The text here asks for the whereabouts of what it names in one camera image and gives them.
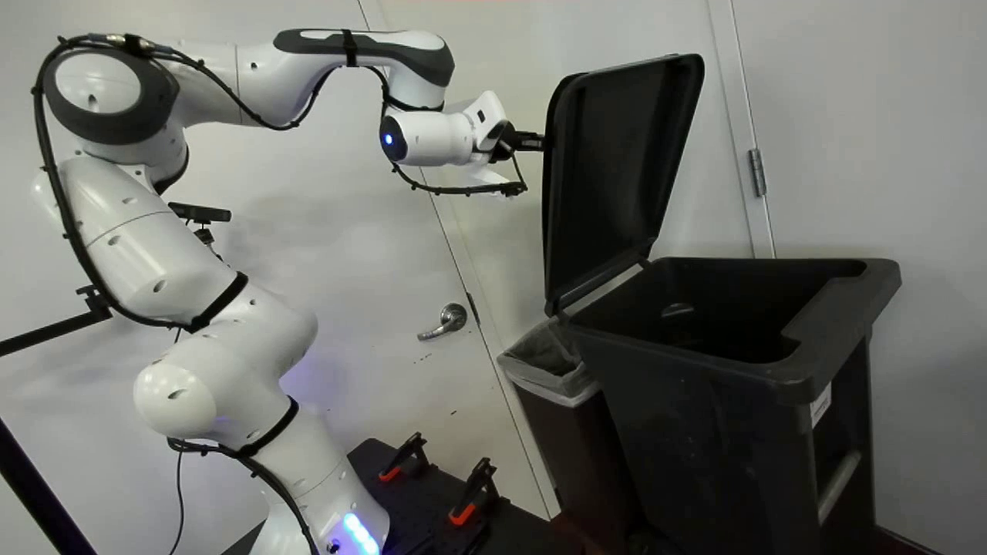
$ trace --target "trash bin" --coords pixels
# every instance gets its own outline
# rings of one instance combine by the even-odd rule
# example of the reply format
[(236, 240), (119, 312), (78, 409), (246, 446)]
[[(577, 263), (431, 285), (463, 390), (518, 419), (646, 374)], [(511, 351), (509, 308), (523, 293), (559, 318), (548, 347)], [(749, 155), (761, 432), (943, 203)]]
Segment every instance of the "trash bin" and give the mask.
[(518, 393), (561, 514), (606, 552), (631, 552), (641, 514), (598, 384), (554, 320), (502, 351), (500, 368)]
[(547, 312), (601, 386), (646, 522), (680, 552), (873, 552), (867, 341), (902, 271), (651, 259), (701, 86), (704, 59), (672, 57), (555, 90)]

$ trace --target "open lid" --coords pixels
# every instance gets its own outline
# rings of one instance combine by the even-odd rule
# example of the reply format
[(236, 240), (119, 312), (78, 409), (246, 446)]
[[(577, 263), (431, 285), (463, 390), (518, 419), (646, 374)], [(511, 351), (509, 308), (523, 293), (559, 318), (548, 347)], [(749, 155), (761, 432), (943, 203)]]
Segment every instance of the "open lid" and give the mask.
[(573, 74), (559, 83), (542, 166), (548, 315), (649, 263), (701, 90), (701, 57)]

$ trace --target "door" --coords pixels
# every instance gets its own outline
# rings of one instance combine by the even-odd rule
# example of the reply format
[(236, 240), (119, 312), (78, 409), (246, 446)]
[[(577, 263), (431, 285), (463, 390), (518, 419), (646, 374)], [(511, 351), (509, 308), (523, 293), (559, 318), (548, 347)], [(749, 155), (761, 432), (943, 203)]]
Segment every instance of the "door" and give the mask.
[[(37, 173), (30, 79), (60, 34), (140, 31), (232, 61), (228, 45), (272, 40), (292, 25), (365, 27), (356, 0), (292, 4), (11, 4), (0, 59), (0, 336), (80, 312), (67, 248), (30, 203)], [(218, 253), (256, 285), (319, 312), (320, 335), (283, 390), (323, 419), (346, 449), (365, 438), (401, 446), (429, 438), (431, 460), (455, 473), (492, 456), (500, 492), (542, 514), (518, 423), (505, 409), (479, 320), (419, 342), (467, 290), (436, 208), (389, 173), (377, 147), (381, 86), (369, 71), (336, 71), (298, 134), (201, 127), (189, 134), (189, 177), (171, 200), (216, 203), (236, 213), (214, 228)], [(0, 362), (0, 418), (64, 500), (100, 552), (166, 552), (176, 534), (172, 455), (149, 432), (129, 386), (141, 364), (171, 350), (171, 335), (124, 320)], [(264, 514), (259, 485), (225, 460), (185, 460), (189, 529), (181, 552), (222, 552)], [(0, 514), (18, 514), (0, 487)], [(0, 552), (48, 552), (26, 518), (0, 518)]]
[(731, 7), (778, 253), (903, 270), (873, 341), (878, 524), (985, 552), (987, 7)]

